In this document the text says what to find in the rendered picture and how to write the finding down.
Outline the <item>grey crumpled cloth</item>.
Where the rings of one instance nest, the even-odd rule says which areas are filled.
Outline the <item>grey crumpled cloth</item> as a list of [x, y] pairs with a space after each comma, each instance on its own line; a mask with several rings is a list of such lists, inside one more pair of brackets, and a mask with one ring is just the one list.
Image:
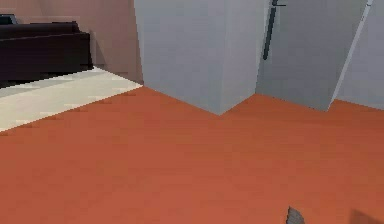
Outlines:
[[289, 207], [287, 211], [286, 224], [305, 224], [305, 220], [297, 209]]

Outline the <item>black sofa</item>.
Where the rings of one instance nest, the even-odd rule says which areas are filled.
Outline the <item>black sofa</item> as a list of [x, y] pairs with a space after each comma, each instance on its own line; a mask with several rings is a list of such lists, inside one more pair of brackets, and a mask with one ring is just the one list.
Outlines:
[[0, 25], [0, 88], [92, 68], [90, 34], [76, 21]]

